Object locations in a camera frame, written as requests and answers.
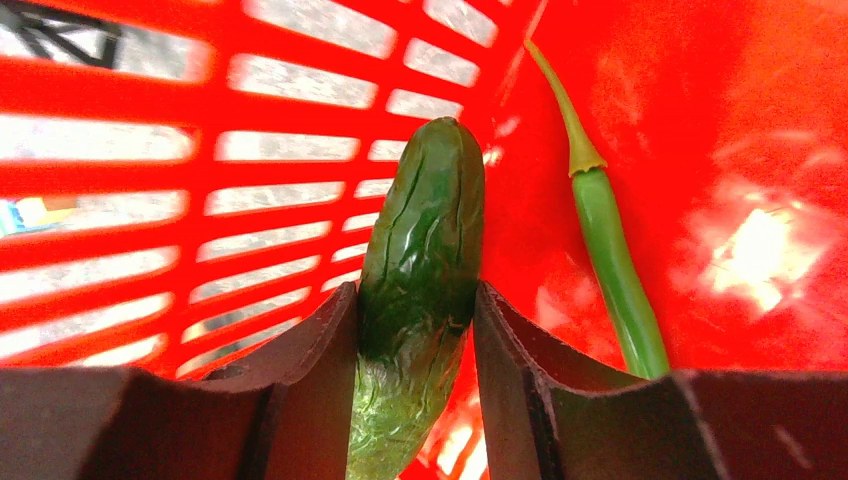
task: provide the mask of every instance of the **red basket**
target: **red basket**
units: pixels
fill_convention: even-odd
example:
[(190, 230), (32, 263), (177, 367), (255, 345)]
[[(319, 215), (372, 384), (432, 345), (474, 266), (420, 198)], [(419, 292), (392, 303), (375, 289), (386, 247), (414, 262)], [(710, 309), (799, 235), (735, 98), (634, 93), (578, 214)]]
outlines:
[[(532, 34), (610, 163), (634, 262), (672, 364), (848, 367), (843, 7), (800, 0), (467, 1), (463, 8), (496, 26), (489, 42), (440, 23), (422, 0), (336, 0), (394, 32), (381, 56), (266, 23), (237, 1), (39, 0), (187, 37), (202, 48), (182, 81), (0, 56), (0, 113), (155, 124), (190, 139), (187, 155), (166, 161), (0, 162), (3, 198), (167, 190), (185, 199), (166, 220), (0, 240), (0, 273), (162, 247), (176, 252), (171, 263), (144, 274), (3, 303), (0, 334), (9, 334), (167, 298), (153, 313), (2, 362), (65, 365), (153, 339), (152, 351), (133, 364), (166, 377), (194, 376), (261, 342), (184, 371), (198, 356), (308, 315), (361, 266), (361, 254), (336, 254), (368, 241), (370, 227), (346, 222), (377, 212), (383, 200), (357, 190), (394, 174), (395, 164), (374, 160), (372, 147), (404, 141), (424, 122), (389, 111), (393, 92), (405, 90), (460, 104), (460, 119), (486, 151), (484, 277), (575, 348), (623, 367), (577, 229), (562, 122), (522, 53)], [(405, 55), (413, 40), (475, 64), (473, 85), (410, 68)], [(241, 91), (231, 85), (243, 54), (361, 79), (376, 91), (364, 107)], [(220, 145), (234, 131), (346, 137), (358, 146), (342, 161), (222, 161)], [(341, 189), (315, 203), (206, 210), (222, 189), (314, 182), (341, 182)], [(222, 237), (319, 221), (329, 228), (317, 237), (199, 256)], [(192, 295), (216, 279), (307, 257), (318, 259), (297, 273), (210, 298)], [(303, 288), (308, 294), (293, 303), (184, 340), (198, 322)], [(487, 477), (473, 355), (469, 349), (445, 415), (403, 478)]]

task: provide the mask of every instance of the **cucumber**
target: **cucumber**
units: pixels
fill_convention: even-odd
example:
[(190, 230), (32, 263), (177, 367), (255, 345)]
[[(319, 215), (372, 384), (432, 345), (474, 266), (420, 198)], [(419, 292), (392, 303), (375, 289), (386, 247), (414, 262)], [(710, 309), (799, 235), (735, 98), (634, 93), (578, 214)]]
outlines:
[(483, 188), (480, 146), (456, 119), (407, 143), (359, 286), (348, 480), (394, 480), (445, 408), (474, 313)]

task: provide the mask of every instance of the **black object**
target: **black object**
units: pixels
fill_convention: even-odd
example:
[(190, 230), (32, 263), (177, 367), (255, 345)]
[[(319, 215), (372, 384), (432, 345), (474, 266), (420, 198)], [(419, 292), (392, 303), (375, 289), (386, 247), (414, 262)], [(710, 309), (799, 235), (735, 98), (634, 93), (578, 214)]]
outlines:
[[(86, 65), (108, 69), (115, 68), (115, 54), (123, 33), (117, 23), (22, 0), (0, 0), (0, 24), (17, 35), (35, 56), (52, 60), (44, 46), (51, 43)], [(89, 54), (63, 36), (78, 30), (95, 30), (100, 34), (96, 54)]]
[(477, 291), (492, 480), (845, 479), (848, 375), (675, 371), (648, 382)]
[(0, 479), (345, 476), (356, 288), (199, 382), (137, 368), (0, 369)]

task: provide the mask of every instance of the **gray floor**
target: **gray floor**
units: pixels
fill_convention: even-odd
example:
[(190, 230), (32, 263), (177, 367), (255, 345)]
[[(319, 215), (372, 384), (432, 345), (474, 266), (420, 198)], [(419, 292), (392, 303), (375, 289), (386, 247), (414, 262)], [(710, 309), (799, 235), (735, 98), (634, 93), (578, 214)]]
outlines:
[[(491, 22), (458, 0), (425, 2), (428, 13), (466, 36), (487, 44), (494, 29)], [(374, 20), (332, 3), (329, 0), (257, 0), (248, 12), (271, 23), (315, 36), (374, 56), (385, 56), (391, 48), (393, 31)], [(88, 43), (94, 38), (88, 33), (75, 34), (75, 41)], [(186, 70), (186, 52), (193, 42), (188, 39), (133, 31), (119, 51), (118, 69), (160, 78), (179, 78)], [(73, 61), (54, 51), (56, 60)], [(23, 45), (8, 31), (0, 28), (0, 54), (28, 56)], [(236, 88), (329, 102), (354, 107), (370, 104), (376, 86), (340, 75), (308, 69), (294, 64), (259, 57), (241, 58), (240, 83)], [(477, 67), (467, 60), (414, 40), (406, 53), (411, 68), (457, 83), (470, 85)], [(389, 110), (421, 118), (456, 114), (459, 105), (414, 92), (395, 92)], [(346, 159), (356, 148), (355, 139), (338, 139), (307, 135), (238, 132), (222, 139), (224, 159)], [(0, 115), (0, 159), (61, 158), (61, 159), (171, 159), (185, 155), (189, 141), (178, 131), (155, 125), (110, 124), (79, 122), (61, 119), (24, 118)], [(402, 142), (382, 142), (375, 146), (372, 156), (397, 159)], [(385, 193), (390, 180), (374, 180), (361, 184), (358, 195)], [(338, 193), (339, 185), (276, 185), (256, 188), (229, 189), (216, 192), (207, 203), (209, 214), (245, 211), (276, 205), (322, 201)], [(79, 209), (56, 229), (82, 230), (94, 227), (126, 225), (161, 220), (177, 215), (183, 208), (177, 192), (151, 192), (120, 195), (85, 196)], [(375, 215), (354, 219), (346, 228), (373, 223)], [(218, 239), (203, 246), (201, 259), (213, 258), (278, 245), (320, 235), (327, 225), (310, 224), (257, 232), (238, 237)], [(336, 253), (338, 257), (352, 256), (364, 251), (364, 245)], [(0, 302), (34, 294), (55, 292), (75, 286), (121, 278), (155, 270), (173, 261), (171, 249), (133, 252), (110, 258), (98, 258), (55, 265), (35, 270), (0, 274)], [(302, 259), (283, 265), (220, 279), (199, 288), (194, 299), (205, 298), (233, 289), (243, 288), (282, 275), (309, 268), (316, 259)], [(356, 272), (346, 279), (355, 278)], [(305, 290), (290, 292), (231, 312), (225, 321), (238, 321), (302, 298)], [(153, 313), (165, 305), (167, 297), (156, 296), (129, 302), (95, 312), (0, 335), (0, 357), (72, 335), (95, 331), (119, 322)], [(274, 334), (277, 328), (248, 339), (256, 341)], [(141, 342), (91, 358), (87, 364), (121, 363), (143, 356), (150, 351), (153, 340)]]

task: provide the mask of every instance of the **rectangular hole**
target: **rectangular hole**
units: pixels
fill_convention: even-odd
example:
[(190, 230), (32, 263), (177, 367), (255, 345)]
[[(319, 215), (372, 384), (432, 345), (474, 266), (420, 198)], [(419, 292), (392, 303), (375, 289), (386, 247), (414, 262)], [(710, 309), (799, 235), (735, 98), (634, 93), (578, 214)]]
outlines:
[(356, 192), (353, 194), (356, 198), (380, 197), (389, 192), (392, 187), (392, 178), (381, 178), (376, 180), (364, 180), (359, 182), (356, 187)]
[(356, 138), (297, 133), (226, 132), (218, 142), (218, 158), (224, 161), (344, 161), (359, 148)]
[[(13, 330), (0, 335), (0, 357), (153, 315), (170, 305), (172, 299), (172, 294), (162, 293), (90, 310), (42, 325)], [(117, 360), (118, 356), (113, 355), (111, 358)]]
[(2, 273), (0, 303), (152, 272), (176, 256), (176, 247), (155, 248)]
[(191, 146), (162, 125), (0, 115), (0, 160), (174, 160)]
[(403, 57), (407, 67), (450, 82), (470, 87), (477, 80), (480, 67), (469, 60), (413, 38)]
[(360, 243), (359, 245), (353, 245), (350, 247), (345, 247), (339, 250), (336, 250), (336, 253), (333, 254), (333, 258), (331, 261), (336, 262), (339, 260), (345, 260), (348, 258), (353, 258), (357, 255), (365, 255), (365, 251), (368, 249), (368, 243)]
[(206, 364), (209, 362), (215, 361), (221, 357), (226, 355), (230, 355), (232, 353), (238, 352), (239, 350), (243, 350), (248, 347), (252, 347), (257, 343), (267, 340), (269, 338), (280, 335), (286, 330), (294, 327), (298, 323), (300, 323), (301, 317), (295, 317), (291, 320), (286, 320), (285, 322), (274, 325), (273, 327), (266, 328), (265, 330), (254, 333), (253, 335), (248, 335), (244, 338), (241, 338), (233, 343), (228, 345), (223, 345), (218, 347), (212, 351), (202, 353), (186, 363), (182, 364), (178, 369), (176, 376), (182, 377)]
[(396, 162), (403, 155), (406, 142), (400, 140), (377, 140), (371, 144), (368, 159), (375, 162)]
[(339, 198), (343, 182), (290, 183), (218, 190), (206, 201), (206, 214), (327, 202)]
[(327, 290), (332, 290), (344, 282), (355, 282), (359, 280), (360, 275), (362, 274), (362, 270), (357, 270), (355, 272), (345, 273), (344, 275), (339, 275), (338, 277), (333, 277), (321, 286), (321, 291), (326, 292)]
[[(45, 21), (47, 27), (59, 36), (71, 42), (85, 54), (96, 59), (103, 58), (103, 42), (106, 33), (93, 27), (72, 28), (66, 22)], [(162, 78), (169, 80), (189, 80), (189, 73), (205, 68), (202, 56), (195, 55), (196, 49), (204, 49), (202, 42), (163, 32), (148, 30), (130, 25), (121, 25), (113, 69), (119, 72)], [(50, 55), (53, 61), (66, 65), (85, 65), (69, 51), (57, 46), (56, 42), (35, 30), (29, 30), (30, 39), (35, 40)], [(37, 58), (29, 48), (27, 39), (20, 32), (0, 28), (0, 54)]]
[(151, 353), (153, 349), (162, 341), (165, 336), (154, 335), (152, 337), (129, 343), (105, 352), (92, 355), (90, 357), (71, 362), (68, 365), (79, 365), (84, 367), (111, 367), (116, 365), (124, 365), (136, 360), (142, 359)]
[(491, 46), (495, 40), (495, 22), (463, 0), (425, 0), (424, 12), (485, 47)]
[(377, 94), (365, 80), (256, 55), (239, 55), (233, 69), (230, 87), (247, 92), (353, 108), (370, 106)]
[(202, 262), (212, 258), (234, 255), (260, 248), (284, 245), (309, 238), (318, 238), (326, 235), (329, 230), (330, 222), (315, 222), (218, 238), (211, 242), (206, 242), (200, 247), (197, 260)]
[(198, 302), (205, 298), (304, 272), (318, 265), (320, 258), (319, 255), (314, 255), (205, 283), (194, 289), (191, 293), (191, 301)]
[(185, 195), (173, 191), (0, 200), (0, 237), (156, 222), (176, 217), (184, 204)]
[(245, 12), (268, 23), (374, 57), (389, 55), (394, 30), (330, 0), (249, 0)]
[(345, 220), (344, 225), (342, 225), (342, 231), (348, 230), (356, 230), (359, 228), (370, 227), (377, 222), (377, 218), (380, 216), (379, 212), (374, 213), (366, 213), (365, 215), (357, 215), (355, 217), (350, 217)]
[(461, 108), (462, 106), (456, 102), (399, 89), (392, 91), (386, 105), (386, 110), (391, 113), (428, 120), (459, 116)]
[(218, 315), (217, 317), (208, 318), (202, 322), (195, 323), (185, 329), (182, 336), (182, 342), (189, 342), (219, 328), (245, 321), (286, 305), (291, 305), (292, 303), (306, 298), (306, 296), (309, 295), (309, 291), (310, 287), (304, 287), (293, 292), (277, 295), (276, 297), (256, 302), (238, 310), (232, 310), (222, 315)]

